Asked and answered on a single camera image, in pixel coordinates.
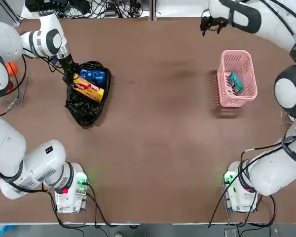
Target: teal object in basket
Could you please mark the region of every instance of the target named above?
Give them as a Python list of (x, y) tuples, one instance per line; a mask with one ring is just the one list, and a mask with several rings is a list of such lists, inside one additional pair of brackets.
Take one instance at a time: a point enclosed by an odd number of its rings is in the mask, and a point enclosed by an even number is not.
[(232, 72), (230, 76), (228, 76), (228, 80), (232, 87), (232, 90), (238, 95), (243, 90), (243, 86), (241, 84), (241, 81), (237, 77), (237, 74)]

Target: equipment in background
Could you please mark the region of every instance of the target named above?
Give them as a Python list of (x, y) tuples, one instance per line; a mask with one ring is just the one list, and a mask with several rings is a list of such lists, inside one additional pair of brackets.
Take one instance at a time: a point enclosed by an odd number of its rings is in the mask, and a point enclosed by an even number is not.
[(241, 81), (237, 77), (237, 74), (234, 72), (231, 72), (230, 76), (228, 76), (229, 84), (232, 87), (232, 90), (239, 95), (239, 93), (243, 90), (243, 86), (241, 84)]
[(131, 17), (139, 17), (139, 9), (141, 9), (142, 4), (138, 0), (130, 0), (129, 4), (129, 14)]
[(82, 14), (91, 12), (90, 2), (87, 0), (69, 0), (70, 5), (80, 11)]
[(67, 7), (68, 0), (25, 0), (29, 12), (44, 12)]
[(87, 0), (25, 0), (29, 12), (44, 14), (47, 11), (62, 10), (73, 7), (82, 14), (90, 13), (91, 5)]

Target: black plastic bag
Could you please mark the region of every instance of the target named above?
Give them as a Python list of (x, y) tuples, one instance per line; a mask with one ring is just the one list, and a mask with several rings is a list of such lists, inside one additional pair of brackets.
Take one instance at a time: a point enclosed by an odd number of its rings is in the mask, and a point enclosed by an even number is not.
[(105, 88), (103, 85), (93, 83), (94, 85), (104, 89), (104, 95), (101, 103), (90, 99), (79, 91), (73, 89), (71, 86), (67, 87), (67, 99), (65, 107), (70, 111), (73, 118), (80, 126), (87, 127), (97, 120), (105, 105), (110, 90), (111, 72), (109, 69), (103, 67), (100, 62), (96, 61), (83, 63), (80, 65), (80, 67), (87, 70), (98, 70), (105, 72)]

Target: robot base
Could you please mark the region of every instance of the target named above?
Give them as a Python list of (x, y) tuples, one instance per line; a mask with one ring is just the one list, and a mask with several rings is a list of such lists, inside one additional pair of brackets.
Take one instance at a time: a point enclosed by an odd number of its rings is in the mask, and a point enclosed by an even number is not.
[[(223, 176), (223, 190), (228, 187), (230, 182), (238, 174), (239, 165), (240, 162), (236, 161), (229, 166), (228, 171)], [(253, 212), (257, 207), (257, 200), (258, 195), (245, 190), (238, 178), (231, 184), (224, 196), (227, 212), (249, 212), (252, 203), (253, 206), (250, 212)]]
[(82, 167), (77, 163), (71, 163), (74, 168), (74, 179), (71, 187), (62, 194), (55, 192), (55, 201), (58, 213), (79, 213), (86, 211), (86, 193), (88, 179), (83, 173)]

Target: wire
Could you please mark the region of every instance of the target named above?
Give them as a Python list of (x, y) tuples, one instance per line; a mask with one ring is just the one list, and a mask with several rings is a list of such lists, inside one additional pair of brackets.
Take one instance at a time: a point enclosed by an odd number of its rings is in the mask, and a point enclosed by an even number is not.
[[(292, 137), (290, 137), (290, 140), (291, 140), (291, 141), (288, 142), (287, 145), (289, 145), (289, 144), (291, 144), (292, 142), (294, 142), (294, 141), (296, 140), (296, 136), (292, 136)], [(281, 150), (281, 149), (282, 149), (282, 146), (280, 146), (280, 147), (278, 147), (278, 148), (276, 148), (276, 149), (274, 149), (274, 150), (271, 150), (271, 151), (269, 151), (269, 152), (266, 152), (266, 153), (262, 154), (260, 157), (258, 157), (258, 158), (256, 158), (255, 160), (249, 162), (249, 163), (246, 165), (246, 167), (244, 167), (243, 169), (240, 170), (240, 172), (239, 172), (239, 173), (233, 178), (233, 180), (230, 182), (230, 184), (227, 186), (227, 188), (226, 188), (226, 189), (224, 190), (224, 192), (222, 193), (220, 199), (218, 200), (217, 205), (216, 205), (216, 207), (215, 207), (215, 210), (214, 210), (214, 212), (213, 212), (212, 218), (211, 218), (211, 220), (210, 220), (210, 222), (209, 222), (208, 228), (210, 228), (210, 227), (212, 226), (212, 221), (213, 221), (213, 219), (214, 219), (214, 216), (215, 216), (215, 214), (216, 214), (216, 212), (217, 212), (218, 206), (219, 206), (219, 204), (220, 204), (220, 202), (221, 202), (223, 196), (225, 195), (225, 193), (227, 192), (227, 190), (230, 188), (230, 186), (232, 185), (232, 183), (233, 183), (233, 182), (239, 177), (239, 175), (242, 174), (242, 173), (243, 173), (243, 172), (244, 172), (244, 171), (245, 171), (250, 165), (252, 165), (253, 163), (255, 163), (255, 162), (257, 162), (258, 160), (262, 159), (263, 157), (265, 157), (265, 156), (267, 156), (267, 155), (269, 155), (269, 154), (272, 154), (272, 153), (274, 153), (274, 152), (276, 152), (276, 151), (279, 151), (279, 150)], [(274, 220), (275, 220), (275, 217), (276, 217), (276, 210), (277, 210), (277, 208), (276, 208), (276, 202), (275, 202), (274, 197), (273, 197), (272, 195), (270, 195), (270, 198), (272, 199), (273, 204), (274, 204), (274, 213), (273, 213), (273, 218), (272, 218), (272, 220), (271, 220), (267, 225), (251, 224), (252, 226), (256, 226), (256, 227), (261, 227), (261, 226), (263, 226), (263, 227), (268, 227), (268, 226), (270, 226), (272, 223), (274, 223)]]
[[(92, 187), (90, 184), (88, 184), (88, 186), (91, 188), (92, 193), (95, 193), (93, 187)], [(104, 215), (103, 215), (103, 212), (102, 212), (102, 210), (101, 210), (99, 204), (96, 202), (96, 199), (95, 199), (92, 195), (90, 195), (89, 193), (87, 193), (87, 196), (90, 197), (90, 198), (92, 198), (92, 200), (94, 201), (94, 203), (95, 203), (95, 208), (97, 208), (97, 209), (99, 210), (100, 215), (101, 215), (102, 219), (104, 220), (105, 224), (106, 224), (107, 226), (109, 226), (109, 227), (116, 227), (115, 225), (111, 225), (111, 224), (105, 219), (105, 217), (104, 217)]]
[(281, 2), (279, 2), (277, 0), (270, 0), (270, 1), (277, 4), (277, 5), (279, 5), (281, 8), (283, 8), (284, 10), (286, 10), (287, 12), (289, 12), (291, 15), (293, 15), (296, 18), (296, 13), (294, 11), (292, 11), (290, 8), (286, 7)]
[(109, 237), (108, 233), (107, 233), (105, 230), (103, 230), (102, 227), (99, 227), (99, 229), (100, 229), (101, 231), (103, 231), (107, 237)]
[[(25, 51), (28, 51), (29, 53), (32, 53), (32, 51), (28, 50), (27, 48), (23, 48), (23, 49), (24, 49)], [(63, 76), (69, 78), (69, 76), (67, 76), (66, 74), (64, 74), (62, 71), (60, 71), (60, 70), (58, 69), (58, 66), (57, 66), (57, 65), (53, 64), (53, 63), (50, 62), (48, 59), (46, 59), (46, 58), (44, 58), (44, 57), (40, 57), (40, 56), (38, 56), (38, 58), (44, 60), (44, 61), (45, 61), (46, 63), (48, 63), (48, 64), (53, 65), (53, 67), (54, 67), (54, 69), (55, 69), (56, 71), (58, 71), (58, 72), (59, 72), (60, 74), (62, 74)]]
[(212, 218), (211, 218), (211, 220), (210, 220), (210, 222), (209, 222), (208, 228), (210, 228), (211, 225), (212, 225), (212, 221), (213, 221), (213, 219), (214, 219), (214, 216), (215, 216), (215, 214), (216, 214), (216, 212), (217, 212), (218, 206), (219, 206), (219, 204), (220, 204), (220, 202), (221, 202), (223, 196), (225, 195), (225, 193), (227, 192), (227, 190), (229, 189), (229, 187), (232, 185), (232, 183), (233, 183), (233, 182), (239, 177), (239, 175), (240, 175), (241, 173), (243, 173), (243, 172), (244, 172), (249, 166), (251, 166), (253, 163), (257, 162), (258, 160), (262, 159), (263, 157), (265, 157), (265, 156), (267, 156), (267, 155), (269, 155), (269, 154), (271, 154), (271, 153), (274, 153), (274, 152), (276, 152), (276, 151), (279, 151), (280, 149), (282, 149), (282, 147), (279, 147), (279, 148), (277, 148), (277, 149), (275, 149), (275, 150), (272, 150), (272, 151), (270, 151), (270, 152), (268, 152), (268, 153), (265, 153), (265, 154), (261, 155), (260, 157), (256, 158), (255, 160), (251, 161), (249, 164), (246, 165), (245, 168), (243, 168), (243, 169), (242, 169), (242, 170), (241, 170), (241, 171), (240, 171), (240, 172), (234, 177), (234, 179), (230, 182), (230, 184), (227, 186), (227, 188), (226, 188), (226, 189), (224, 190), (224, 192), (222, 193), (222, 195), (221, 195), (221, 197), (220, 197), (220, 199), (219, 199), (219, 201), (218, 201), (218, 203), (217, 203), (217, 205), (216, 205), (216, 207), (215, 207), (215, 210), (214, 210), (214, 213), (213, 213), (213, 215), (212, 215)]
[(52, 73), (56, 71), (55, 67), (56, 67), (56, 68), (59, 68), (59, 69), (62, 69), (61, 66), (57, 66), (56, 64), (53, 64), (53, 66), (51, 66), (53, 60), (56, 60), (56, 58), (54, 58), (54, 57), (48, 57), (48, 62), (49, 62), (49, 63), (48, 63), (48, 67), (49, 67), (49, 70), (50, 70)]
[[(103, 10), (103, 8), (106, 8), (105, 3), (107, 0), (101, 0), (100, 2), (96, 2), (96, 0), (90, 0), (88, 1), (89, 5), (90, 5), (90, 13), (87, 13), (85, 15), (83, 15), (79, 10), (77, 10), (77, 12), (75, 11), (76, 9), (74, 7), (70, 7), (70, 5), (60, 9), (60, 10), (56, 10), (56, 15), (59, 18), (67, 18), (67, 19), (86, 19), (86, 18), (90, 18), (90, 19), (95, 19), (95, 18), (101, 18), (102, 14), (105, 12), (105, 10)], [(99, 10), (99, 13), (95, 13), (96, 10), (98, 9), (98, 7), (101, 6), (102, 8)]]
[(251, 204), (251, 206), (250, 206), (249, 213), (248, 213), (248, 216), (247, 216), (247, 218), (246, 218), (246, 220), (245, 220), (245, 223), (243, 223), (243, 224), (241, 224), (241, 225), (238, 225), (237, 227), (243, 227), (243, 226), (245, 226), (245, 225), (247, 224), (248, 219), (249, 219), (249, 216), (250, 216), (250, 213), (252, 212), (253, 205), (255, 204), (256, 197), (257, 197), (257, 192), (256, 192), (256, 194), (255, 194), (255, 197), (253, 198), (253, 202), (252, 202), (252, 204)]
[(276, 206), (276, 201), (274, 199), (274, 197), (272, 195), (269, 196), (271, 199), (272, 199), (272, 202), (273, 202), (273, 216), (272, 216), (272, 219), (270, 220), (269, 223), (267, 224), (254, 224), (254, 223), (249, 223), (249, 225), (251, 226), (255, 226), (255, 227), (270, 227), (271, 225), (273, 225), (274, 221), (275, 221), (275, 218), (276, 218), (276, 213), (277, 213), (277, 206)]
[(21, 18), (21, 19), (23, 19), (23, 20), (29, 20), (28, 18), (25, 18), (25, 17), (20, 16), (20, 15), (18, 15), (18, 14), (16, 14), (16, 15), (17, 15), (17, 17), (19, 17), (19, 18)]
[(280, 21), (284, 24), (284, 26), (286, 27), (286, 29), (291, 33), (292, 36), (295, 35), (295, 33), (293, 32), (293, 30), (291, 29), (291, 27), (287, 24), (287, 22), (280, 16), (280, 14), (274, 10), (273, 7), (271, 7), (270, 4), (268, 4), (265, 0), (260, 0), (262, 3), (264, 3), (264, 5), (266, 5), (273, 13), (274, 15), (276, 15)]
[(7, 93), (4, 94), (3, 96), (6, 96), (6, 95), (11, 94), (11, 93), (14, 92), (15, 90), (17, 90), (17, 89), (20, 87), (20, 85), (23, 83), (23, 81), (24, 81), (24, 79), (25, 79), (25, 77), (26, 77), (26, 74), (27, 74), (27, 64), (26, 64), (26, 61), (25, 61), (25, 57), (24, 57), (23, 55), (22, 55), (22, 58), (23, 58), (23, 62), (24, 62), (24, 74), (23, 74), (23, 77), (22, 77), (20, 83), (19, 83), (16, 87), (14, 87), (11, 91), (7, 92)]
[(18, 88), (18, 96), (15, 99), (13, 99), (13, 101), (8, 105), (6, 110), (2, 114), (0, 114), (0, 117), (3, 116), (3, 115), (6, 115), (7, 113), (9, 113), (9, 111), (12, 110), (12, 108), (14, 107), (14, 105), (16, 104), (18, 99), (20, 98), (20, 86), (19, 86), (18, 78), (16, 76), (16, 73), (15, 73), (11, 63), (8, 63), (8, 64), (9, 64), (9, 66), (10, 66), (10, 68), (11, 68), (13, 74), (14, 74), (15, 80), (16, 80), (16, 85), (17, 85), (17, 88)]

